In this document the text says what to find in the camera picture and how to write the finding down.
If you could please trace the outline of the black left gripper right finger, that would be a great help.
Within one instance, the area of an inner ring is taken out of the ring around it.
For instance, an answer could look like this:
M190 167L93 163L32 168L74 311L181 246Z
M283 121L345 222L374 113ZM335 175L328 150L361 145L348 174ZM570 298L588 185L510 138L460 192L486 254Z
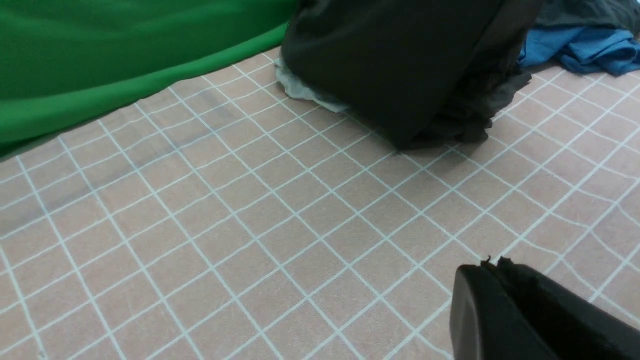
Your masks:
M561 360L637 360L639 330L525 264L483 260L538 337Z

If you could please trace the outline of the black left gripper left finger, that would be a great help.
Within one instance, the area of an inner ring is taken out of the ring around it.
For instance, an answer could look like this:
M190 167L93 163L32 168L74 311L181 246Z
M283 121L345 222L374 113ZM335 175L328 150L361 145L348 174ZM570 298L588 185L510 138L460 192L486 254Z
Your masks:
M455 360L557 360L489 269L455 271L449 317Z

